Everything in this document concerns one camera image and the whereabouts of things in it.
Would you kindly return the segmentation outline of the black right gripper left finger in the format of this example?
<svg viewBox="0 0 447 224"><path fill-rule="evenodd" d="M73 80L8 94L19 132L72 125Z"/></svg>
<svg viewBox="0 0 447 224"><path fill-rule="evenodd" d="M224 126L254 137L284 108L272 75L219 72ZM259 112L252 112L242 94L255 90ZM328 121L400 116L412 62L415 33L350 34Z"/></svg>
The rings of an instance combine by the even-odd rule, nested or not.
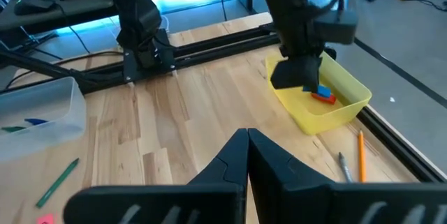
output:
<svg viewBox="0 0 447 224"><path fill-rule="evenodd" d="M248 157L238 129L189 183L87 188L66 203L64 224L245 224Z"/></svg>

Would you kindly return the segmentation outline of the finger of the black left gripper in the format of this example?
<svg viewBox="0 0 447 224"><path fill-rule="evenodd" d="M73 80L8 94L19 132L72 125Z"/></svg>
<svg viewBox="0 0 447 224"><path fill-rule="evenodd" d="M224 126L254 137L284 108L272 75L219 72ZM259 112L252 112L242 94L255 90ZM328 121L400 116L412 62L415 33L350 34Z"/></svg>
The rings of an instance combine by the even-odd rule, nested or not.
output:
<svg viewBox="0 0 447 224"><path fill-rule="evenodd" d="M321 63L322 58L310 55L279 61L270 78L272 86L275 89L307 87L317 91Z"/></svg>

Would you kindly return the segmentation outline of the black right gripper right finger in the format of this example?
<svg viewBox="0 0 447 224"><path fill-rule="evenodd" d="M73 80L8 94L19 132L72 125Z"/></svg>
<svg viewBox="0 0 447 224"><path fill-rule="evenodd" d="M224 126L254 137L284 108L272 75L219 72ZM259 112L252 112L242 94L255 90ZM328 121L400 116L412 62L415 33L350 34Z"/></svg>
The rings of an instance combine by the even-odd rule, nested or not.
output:
<svg viewBox="0 0 447 224"><path fill-rule="evenodd" d="M447 224L447 184L336 183L259 130L248 132L260 224Z"/></svg>

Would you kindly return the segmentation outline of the blue eraser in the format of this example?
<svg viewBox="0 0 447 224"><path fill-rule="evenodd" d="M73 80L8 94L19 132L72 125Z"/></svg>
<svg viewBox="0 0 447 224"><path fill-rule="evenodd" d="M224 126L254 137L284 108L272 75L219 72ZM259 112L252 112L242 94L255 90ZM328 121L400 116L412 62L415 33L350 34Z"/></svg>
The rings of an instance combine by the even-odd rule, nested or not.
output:
<svg viewBox="0 0 447 224"><path fill-rule="evenodd" d="M313 94L316 94L316 95L318 95L320 97L324 97L324 98L329 98L332 95L330 88L325 87L323 85L318 85L316 92L311 91L311 89L306 86L303 86L302 90L304 92L311 92Z"/></svg>

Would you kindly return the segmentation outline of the grey pen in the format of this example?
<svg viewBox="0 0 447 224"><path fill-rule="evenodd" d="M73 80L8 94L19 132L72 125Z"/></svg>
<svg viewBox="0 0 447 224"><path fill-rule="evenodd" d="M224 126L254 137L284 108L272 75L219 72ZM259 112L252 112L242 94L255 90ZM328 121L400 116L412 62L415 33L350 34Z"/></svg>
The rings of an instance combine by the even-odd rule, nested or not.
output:
<svg viewBox="0 0 447 224"><path fill-rule="evenodd" d="M341 152L338 153L338 159L339 159L340 167L342 169L342 172L344 173L344 176L345 176L346 180L349 183L353 183L353 178L352 178L351 173L349 171L346 159L345 159L344 155Z"/></svg>

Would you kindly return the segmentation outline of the red eraser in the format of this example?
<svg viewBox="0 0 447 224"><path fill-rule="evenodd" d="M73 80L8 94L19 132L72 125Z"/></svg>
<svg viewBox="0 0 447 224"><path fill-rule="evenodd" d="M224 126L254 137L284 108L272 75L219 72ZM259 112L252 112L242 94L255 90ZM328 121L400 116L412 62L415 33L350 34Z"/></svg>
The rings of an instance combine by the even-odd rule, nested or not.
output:
<svg viewBox="0 0 447 224"><path fill-rule="evenodd" d="M311 93L312 98L321 101L322 103L327 103L330 105L334 105L336 103L337 98L331 94L328 97L321 96L319 94Z"/></svg>

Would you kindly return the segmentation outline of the yellow translucent plastic bin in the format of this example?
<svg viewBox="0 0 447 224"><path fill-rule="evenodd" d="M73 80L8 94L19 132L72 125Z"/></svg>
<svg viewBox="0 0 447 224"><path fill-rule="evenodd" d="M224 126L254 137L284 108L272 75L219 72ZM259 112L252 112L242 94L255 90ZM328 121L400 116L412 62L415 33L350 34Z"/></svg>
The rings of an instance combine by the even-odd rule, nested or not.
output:
<svg viewBox="0 0 447 224"><path fill-rule="evenodd" d="M327 53L321 54L320 84L329 88L333 105L319 101L301 87L273 92L303 133L315 135L352 121L368 105L372 92Z"/></svg>

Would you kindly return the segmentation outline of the orange pencil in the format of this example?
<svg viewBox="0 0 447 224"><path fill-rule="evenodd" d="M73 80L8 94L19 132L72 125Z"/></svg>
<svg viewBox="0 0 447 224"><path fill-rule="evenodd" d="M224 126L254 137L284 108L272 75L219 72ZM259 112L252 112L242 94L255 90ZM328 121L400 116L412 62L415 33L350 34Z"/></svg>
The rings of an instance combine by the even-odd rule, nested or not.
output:
<svg viewBox="0 0 447 224"><path fill-rule="evenodd" d="M360 182L366 182L365 141L361 130L358 133L358 176Z"/></svg>

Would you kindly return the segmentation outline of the small green pen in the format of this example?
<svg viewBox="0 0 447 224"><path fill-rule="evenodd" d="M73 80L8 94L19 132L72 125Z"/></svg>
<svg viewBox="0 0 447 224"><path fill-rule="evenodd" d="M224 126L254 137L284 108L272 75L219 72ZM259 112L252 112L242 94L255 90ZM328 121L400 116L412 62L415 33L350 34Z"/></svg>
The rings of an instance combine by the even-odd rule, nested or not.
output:
<svg viewBox="0 0 447 224"><path fill-rule="evenodd" d="M43 194L43 196L37 201L35 206L40 209L45 203L50 199L53 193L60 187L60 185L66 180L69 174L74 171L74 169L78 166L80 159L76 158L73 160L67 168L57 177L57 179L52 183L52 185L47 189L47 191Z"/></svg>

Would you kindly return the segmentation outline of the clear plastic bin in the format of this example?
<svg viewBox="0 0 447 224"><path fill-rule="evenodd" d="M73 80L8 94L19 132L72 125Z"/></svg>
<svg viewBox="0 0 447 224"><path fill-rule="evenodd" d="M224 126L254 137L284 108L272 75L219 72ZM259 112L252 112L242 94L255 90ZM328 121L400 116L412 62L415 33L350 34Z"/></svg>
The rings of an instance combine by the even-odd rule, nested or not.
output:
<svg viewBox="0 0 447 224"><path fill-rule="evenodd" d="M24 119L44 119L33 126ZM44 82L0 95L0 163L28 156L81 137L87 123L87 106L72 77ZM5 126L24 130L7 133Z"/></svg>

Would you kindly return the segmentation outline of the black computer mouse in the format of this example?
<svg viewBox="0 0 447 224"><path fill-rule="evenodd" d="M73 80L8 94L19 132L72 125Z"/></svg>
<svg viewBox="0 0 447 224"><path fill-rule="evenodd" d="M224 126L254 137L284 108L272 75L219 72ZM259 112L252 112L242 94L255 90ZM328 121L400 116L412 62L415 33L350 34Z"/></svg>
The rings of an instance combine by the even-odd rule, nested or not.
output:
<svg viewBox="0 0 447 224"><path fill-rule="evenodd" d="M53 0L19 0L14 6L15 15L33 15L54 10L57 4Z"/></svg>

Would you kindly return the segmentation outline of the black aluminium table frame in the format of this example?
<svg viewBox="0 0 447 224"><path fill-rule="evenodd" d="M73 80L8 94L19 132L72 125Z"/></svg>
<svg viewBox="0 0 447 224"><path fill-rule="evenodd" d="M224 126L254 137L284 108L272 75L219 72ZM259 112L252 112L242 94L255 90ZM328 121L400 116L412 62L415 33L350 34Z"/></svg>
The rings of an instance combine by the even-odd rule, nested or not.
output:
<svg viewBox="0 0 447 224"><path fill-rule="evenodd" d="M224 57L257 50L277 44L279 38L271 24L262 24L253 29L231 33L208 40L202 40L175 47L176 70L207 63ZM119 85L128 84L123 75L123 59L113 64L99 66L88 70L71 70L63 68L62 62L49 64L14 51L1 50L0 56L10 65L25 69L28 73L47 75L51 81L63 77L72 77L80 85L84 94L90 94ZM381 141L386 148L420 181L447 183L447 175L437 172L435 166L417 154L416 148L404 143L397 131L387 126L373 109L365 106L356 117Z"/></svg>

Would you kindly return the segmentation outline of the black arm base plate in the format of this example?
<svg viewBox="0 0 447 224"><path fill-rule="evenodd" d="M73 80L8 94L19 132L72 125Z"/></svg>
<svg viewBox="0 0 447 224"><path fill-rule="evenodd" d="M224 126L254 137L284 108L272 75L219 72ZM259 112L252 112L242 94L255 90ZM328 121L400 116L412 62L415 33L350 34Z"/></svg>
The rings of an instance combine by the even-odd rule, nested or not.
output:
<svg viewBox="0 0 447 224"><path fill-rule="evenodd" d="M123 75L125 82L137 82L176 71L175 47L165 29L143 42L135 50L124 48Z"/></svg>

